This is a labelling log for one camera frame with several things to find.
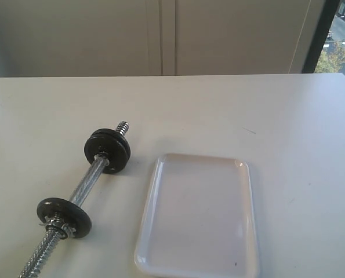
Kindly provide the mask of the silver star collar nut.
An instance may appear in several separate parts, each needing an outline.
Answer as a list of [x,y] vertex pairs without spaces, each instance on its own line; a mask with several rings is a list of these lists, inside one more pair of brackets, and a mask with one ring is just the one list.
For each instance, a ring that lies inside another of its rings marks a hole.
[[42,225],[47,232],[56,232],[59,235],[59,239],[67,239],[74,237],[75,228],[70,226],[63,217],[58,213],[51,216],[44,216]]

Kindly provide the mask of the black weight plate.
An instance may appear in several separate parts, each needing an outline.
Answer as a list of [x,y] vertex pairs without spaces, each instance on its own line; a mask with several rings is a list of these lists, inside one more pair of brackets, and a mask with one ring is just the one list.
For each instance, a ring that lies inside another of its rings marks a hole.
[[94,131],[85,143],[85,155],[93,162],[95,155],[104,153],[110,161],[118,164],[128,162],[131,150],[125,136],[118,130],[103,128]]
[[130,158],[130,152],[119,138],[105,134],[91,136],[85,143],[84,153],[89,163],[93,163],[96,156],[107,159],[108,165],[103,170],[105,174],[119,173]]
[[57,197],[41,200],[37,205],[37,216],[42,222],[46,217],[58,216],[75,229],[74,238],[85,237],[92,228],[90,217],[83,209],[68,200]]

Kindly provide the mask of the black window frame post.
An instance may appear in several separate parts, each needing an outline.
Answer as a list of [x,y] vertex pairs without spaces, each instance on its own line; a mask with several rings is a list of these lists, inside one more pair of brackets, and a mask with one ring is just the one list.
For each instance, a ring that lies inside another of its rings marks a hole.
[[328,31],[332,25],[333,18],[339,5],[340,1],[338,0],[326,0],[324,2],[309,50],[306,55],[306,59],[303,64],[302,74],[314,73]]

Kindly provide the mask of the white rectangular plastic tray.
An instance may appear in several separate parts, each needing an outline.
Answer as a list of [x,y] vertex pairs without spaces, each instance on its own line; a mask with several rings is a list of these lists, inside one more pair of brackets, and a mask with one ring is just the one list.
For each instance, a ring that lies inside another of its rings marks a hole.
[[134,262],[154,277],[259,277],[248,165],[234,158],[161,155]]

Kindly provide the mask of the chrome threaded dumbbell bar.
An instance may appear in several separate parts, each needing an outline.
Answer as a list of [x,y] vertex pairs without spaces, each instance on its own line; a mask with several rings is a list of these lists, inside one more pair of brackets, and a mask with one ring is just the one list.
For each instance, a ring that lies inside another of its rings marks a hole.
[[[113,130],[118,130],[125,136],[129,130],[129,123],[121,121]],[[102,158],[101,156],[96,156],[94,162],[90,163],[90,167],[74,189],[68,201],[81,208],[101,174],[105,174],[103,173],[103,170],[107,165],[107,159]],[[46,231],[43,239],[25,264],[23,270],[20,272],[19,277],[38,277],[53,250],[61,240],[65,239],[59,239],[59,235],[56,232]]]

